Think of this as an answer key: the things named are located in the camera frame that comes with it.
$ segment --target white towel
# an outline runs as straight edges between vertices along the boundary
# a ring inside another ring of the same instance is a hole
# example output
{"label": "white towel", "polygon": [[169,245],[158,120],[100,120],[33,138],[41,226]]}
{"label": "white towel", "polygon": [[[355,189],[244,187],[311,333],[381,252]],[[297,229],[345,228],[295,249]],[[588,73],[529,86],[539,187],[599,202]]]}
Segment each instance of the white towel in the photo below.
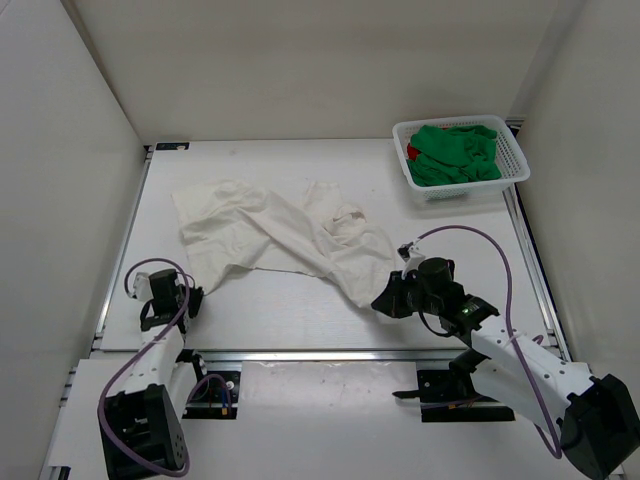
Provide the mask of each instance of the white towel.
{"label": "white towel", "polygon": [[343,203],[335,183],[312,183],[302,208],[236,180],[172,197],[192,273],[205,293],[237,265],[326,277],[358,307],[370,308],[395,267],[385,231]]}

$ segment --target wrinkled fabric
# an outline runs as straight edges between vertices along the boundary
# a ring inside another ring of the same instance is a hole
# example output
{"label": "wrinkled fabric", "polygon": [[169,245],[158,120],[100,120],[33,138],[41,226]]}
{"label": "wrinkled fabric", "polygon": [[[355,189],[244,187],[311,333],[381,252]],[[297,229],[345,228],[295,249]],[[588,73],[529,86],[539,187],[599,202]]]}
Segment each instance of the wrinkled fabric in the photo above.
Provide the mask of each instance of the wrinkled fabric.
{"label": "wrinkled fabric", "polygon": [[414,183],[433,187],[497,180],[502,175],[495,164],[496,136],[495,130],[482,125],[446,130],[423,126],[410,142],[419,152],[415,161],[407,161]]}
{"label": "wrinkled fabric", "polygon": [[342,200],[335,183],[314,182],[301,207],[243,181],[172,194],[191,271],[205,293],[233,266],[326,277],[370,308],[395,267],[386,232]]}

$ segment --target green towel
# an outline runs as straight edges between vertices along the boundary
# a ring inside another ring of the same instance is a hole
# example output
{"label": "green towel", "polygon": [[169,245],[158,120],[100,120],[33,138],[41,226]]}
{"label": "green towel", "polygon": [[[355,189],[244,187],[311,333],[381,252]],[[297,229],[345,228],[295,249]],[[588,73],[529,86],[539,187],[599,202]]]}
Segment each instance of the green towel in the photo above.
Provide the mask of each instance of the green towel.
{"label": "green towel", "polygon": [[407,160],[411,176],[420,187],[496,180],[502,175],[495,164],[497,133],[482,125],[443,130],[425,125],[411,137],[421,153]]}

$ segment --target white table surface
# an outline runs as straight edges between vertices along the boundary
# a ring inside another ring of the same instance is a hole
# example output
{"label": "white table surface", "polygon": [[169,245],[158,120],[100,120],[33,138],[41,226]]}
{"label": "white table surface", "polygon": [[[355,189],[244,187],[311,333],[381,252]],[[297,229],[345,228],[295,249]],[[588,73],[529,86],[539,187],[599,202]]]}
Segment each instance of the white table surface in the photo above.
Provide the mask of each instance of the white table surface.
{"label": "white table surface", "polygon": [[[103,480],[96,405],[124,362],[82,361],[48,464],[69,480]],[[192,459],[186,479],[209,480],[582,480],[554,460],[534,426],[515,422],[423,424],[413,363],[288,363],[242,367],[238,419],[185,420]]]}
{"label": "white table surface", "polygon": [[[200,182],[242,179],[299,204],[309,182],[338,182],[346,202],[363,207],[395,246],[442,225],[469,225],[504,248],[514,278],[513,323],[530,336],[546,328],[501,195],[416,206],[409,197],[391,140],[192,142],[184,151],[156,151],[142,193],[102,347],[140,346],[141,304],[122,288],[124,271],[148,257],[168,257],[189,271],[171,192]],[[469,232],[448,231],[423,242],[432,256],[456,262],[466,290],[504,310],[506,278],[493,247]],[[402,265],[398,258],[398,268]],[[150,266],[147,271],[154,271]],[[189,348],[211,350],[339,350],[457,348],[430,334],[417,316],[390,319],[352,306],[326,280],[295,273],[235,270],[205,297],[187,338]]]}

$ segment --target white plastic basket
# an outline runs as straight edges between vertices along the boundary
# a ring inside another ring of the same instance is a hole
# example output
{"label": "white plastic basket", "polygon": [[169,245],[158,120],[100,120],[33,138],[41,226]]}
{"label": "white plastic basket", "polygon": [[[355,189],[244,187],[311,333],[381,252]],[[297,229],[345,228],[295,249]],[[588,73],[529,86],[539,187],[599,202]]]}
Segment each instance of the white plastic basket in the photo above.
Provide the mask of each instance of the white plastic basket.
{"label": "white plastic basket", "polygon": [[[420,187],[413,182],[411,172],[407,165],[407,144],[411,136],[418,133],[423,125],[436,127],[456,127],[460,125],[484,125],[498,132],[496,137],[496,166],[502,173],[498,180],[483,182],[459,183],[453,185],[441,185],[437,187]],[[473,115],[468,117],[436,118],[433,120],[418,120],[415,122],[402,122],[393,127],[393,141],[396,145],[398,160],[402,166],[404,176],[409,182],[413,199],[424,204],[425,201],[439,198],[456,197],[459,195],[485,195],[501,192],[515,182],[522,182],[529,178],[530,171],[527,159],[518,146],[516,139],[507,127],[504,120],[495,115]]]}

